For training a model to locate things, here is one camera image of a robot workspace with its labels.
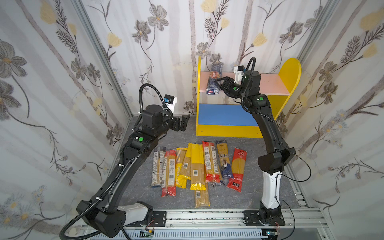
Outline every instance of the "blue shelf board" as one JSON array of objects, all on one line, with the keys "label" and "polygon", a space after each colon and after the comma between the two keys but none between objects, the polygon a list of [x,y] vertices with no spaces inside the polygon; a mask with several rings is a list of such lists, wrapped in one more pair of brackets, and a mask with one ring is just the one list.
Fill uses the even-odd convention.
[{"label": "blue shelf board", "polygon": [[199,125],[258,127],[241,105],[199,104]]}]

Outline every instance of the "pink shelf board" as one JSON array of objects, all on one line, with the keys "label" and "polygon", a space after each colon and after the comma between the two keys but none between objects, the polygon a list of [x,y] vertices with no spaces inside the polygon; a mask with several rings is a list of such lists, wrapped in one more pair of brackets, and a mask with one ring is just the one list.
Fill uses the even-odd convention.
[{"label": "pink shelf board", "polygon": [[[260,73],[260,93],[265,95],[284,95],[289,96],[289,92],[281,80],[279,74]],[[222,73],[222,77],[235,78],[234,73]],[[208,84],[209,72],[200,73],[200,92],[205,93]]]}]

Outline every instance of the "plastic packaging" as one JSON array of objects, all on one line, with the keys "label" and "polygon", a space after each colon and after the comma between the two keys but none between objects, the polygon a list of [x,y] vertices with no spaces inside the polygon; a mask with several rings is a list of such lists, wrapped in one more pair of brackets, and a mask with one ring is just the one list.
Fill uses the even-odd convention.
[{"label": "plastic packaging", "polygon": [[218,169],[216,148],[213,142],[203,142],[206,182],[220,183],[220,171]]},{"label": "plastic packaging", "polygon": [[151,187],[161,186],[161,177],[163,175],[165,147],[157,147],[153,151],[153,168],[152,168],[152,183]]},{"label": "plastic packaging", "polygon": [[195,207],[211,206],[208,194],[208,184],[205,184],[205,190],[195,191]]},{"label": "plastic packaging", "polygon": [[233,179],[229,179],[227,187],[235,189],[241,192],[241,186],[243,183],[245,160],[247,159],[247,152],[241,149],[235,148],[232,160],[232,172]]},{"label": "plastic packaging", "polygon": [[222,71],[223,71],[223,63],[219,61],[212,63],[211,72],[209,72],[207,91],[206,91],[208,95],[214,95],[219,93],[220,87],[215,82],[215,80],[218,78],[221,78]]},{"label": "plastic packaging", "polygon": [[201,144],[191,144],[191,190],[205,190],[204,156]]},{"label": "plastic packaging", "polygon": [[191,145],[192,143],[188,144],[187,152],[185,153],[183,164],[177,177],[178,181],[182,181],[183,179],[185,179],[185,181],[191,180]]},{"label": "plastic packaging", "polygon": [[161,196],[176,196],[175,186],[176,150],[169,150],[164,156],[163,175],[161,178]]},{"label": "plastic packaging", "polygon": [[233,178],[231,163],[228,157],[227,141],[216,141],[216,148],[219,156],[221,176],[224,183],[228,184],[229,179]]},{"label": "plastic packaging", "polygon": [[178,147],[176,149],[176,177],[175,177],[175,180],[176,180],[176,187],[180,187],[180,188],[187,188],[187,180],[185,178],[182,178],[179,180],[179,174],[180,174],[181,167],[183,165],[183,160],[184,160],[186,152],[187,152],[186,147]]}]

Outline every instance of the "red pasta package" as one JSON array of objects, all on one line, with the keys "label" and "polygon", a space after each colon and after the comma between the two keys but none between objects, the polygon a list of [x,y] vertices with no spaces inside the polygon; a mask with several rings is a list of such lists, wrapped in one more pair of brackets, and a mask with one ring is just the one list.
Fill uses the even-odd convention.
[{"label": "red pasta package", "polygon": [[163,175],[161,179],[161,196],[176,196],[175,186],[176,150],[169,150],[164,156]]},{"label": "red pasta package", "polygon": [[205,182],[220,183],[220,170],[217,164],[216,148],[213,142],[203,142]]},{"label": "red pasta package", "polygon": [[232,160],[232,179],[229,179],[227,187],[235,189],[241,192],[241,185],[243,183],[245,160],[247,159],[247,152],[241,149],[235,148]]}]

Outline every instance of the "wallpaper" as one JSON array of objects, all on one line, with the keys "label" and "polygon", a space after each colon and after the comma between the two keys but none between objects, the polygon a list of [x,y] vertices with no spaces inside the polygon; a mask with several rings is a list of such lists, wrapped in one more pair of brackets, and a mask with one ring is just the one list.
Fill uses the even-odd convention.
[{"label": "wallpaper", "polygon": [[[202,71],[223,62],[223,71],[247,65],[278,73],[297,57],[316,23],[324,0],[82,0],[122,91],[134,114],[138,89],[151,83],[178,97],[175,114],[196,114],[197,61]],[[159,104],[152,89],[144,105]],[[220,96],[204,103],[234,104]]]},{"label": "wallpaper", "polygon": [[128,117],[91,46],[68,1],[0,3],[2,239],[57,239],[112,167]]},{"label": "wallpaper", "polygon": [[[302,183],[338,240],[382,239],[384,3],[339,3],[307,59],[279,129],[312,169]],[[298,179],[308,167],[293,161]]]}]

